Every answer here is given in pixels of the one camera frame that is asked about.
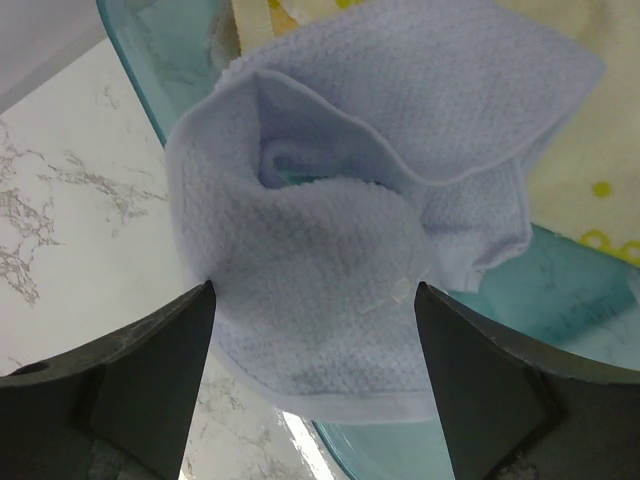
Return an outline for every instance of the glass dish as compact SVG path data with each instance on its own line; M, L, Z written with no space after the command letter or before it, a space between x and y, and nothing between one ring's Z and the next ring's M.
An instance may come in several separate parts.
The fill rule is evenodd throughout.
M98 0L102 20L158 138L219 77L208 31L218 0ZM640 369L640 271L535 227L520 258L489 272L479 294L456 298L569 352ZM317 424L357 480L453 480L438 421L412 425Z

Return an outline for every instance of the white marble countertop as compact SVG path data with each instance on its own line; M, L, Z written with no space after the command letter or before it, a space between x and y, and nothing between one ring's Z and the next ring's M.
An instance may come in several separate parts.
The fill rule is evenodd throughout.
M104 41L0 116L0 375L183 292L162 149ZM183 477L346 478L299 418L209 358Z

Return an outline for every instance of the light blue towel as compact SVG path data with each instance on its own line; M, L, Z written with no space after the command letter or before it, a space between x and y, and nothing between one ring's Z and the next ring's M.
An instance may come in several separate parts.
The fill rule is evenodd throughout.
M371 1L234 62L166 149L218 358L308 418L433 416L417 284L527 248L526 172L603 70L489 0Z

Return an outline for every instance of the washcloth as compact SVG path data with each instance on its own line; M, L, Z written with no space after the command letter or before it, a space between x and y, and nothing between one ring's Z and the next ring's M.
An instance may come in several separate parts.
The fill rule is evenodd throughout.
M526 249L524 171L602 70L485 0L373 1L232 63L166 147L220 361L304 417L432 417L418 282L475 290Z
M640 2L499 3L575 39L607 66L528 178L533 222L640 267Z

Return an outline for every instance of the glass edge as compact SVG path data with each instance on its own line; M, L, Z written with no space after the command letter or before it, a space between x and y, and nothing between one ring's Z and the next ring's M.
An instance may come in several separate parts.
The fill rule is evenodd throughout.
M324 427L318 422L311 422L311 424L316 430L318 437L320 437L320 440L322 440L325 448L329 452L329 455L331 455L331 458L333 458L333 461L336 462L340 469L344 472L344 474L349 477L349 480L360 480L358 479L358 477L356 477L353 471L344 464L342 458L336 453L337 449L333 445L333 442L329 439L329 434L325 431Z
M131 64L127 60L127 56L124 53L124 49L122 48L122 45L120 44L120 41L117 38L117 34L115 31L116 29L112 27L112 23L109 19L109 13L107 11L107 5L106 5L106 2L108 1L109 0L96 0L96 5L98 7L98 13L100 15L100 19L102 20L102 24L104 25L104 28L107 32L109 41L111 42L111 45L113 45L113 48L116 51L118 58L120 59L122 68L127 74L127 77L129 78L129 82L131 82L131 85L133 86L133 90L136 92L136 96L138 97L138 100L140 101L142 108L144 109L144 112L147 115L149 122L151 123L151 127L156 133L158 140L160 140L160 144L162 145L162 147L164 147L165 144L167 143L166 135L164 134L162 128L160 128L160 124L158 123L158 120L156 119L156 116L153 113L153 109L151 108L151 105L149 104L147 97L144 95L144 93L142 93L142 87L140 86L140 83L138 82L138 79L136 78L136 75L133 72L133 69L131 68Z

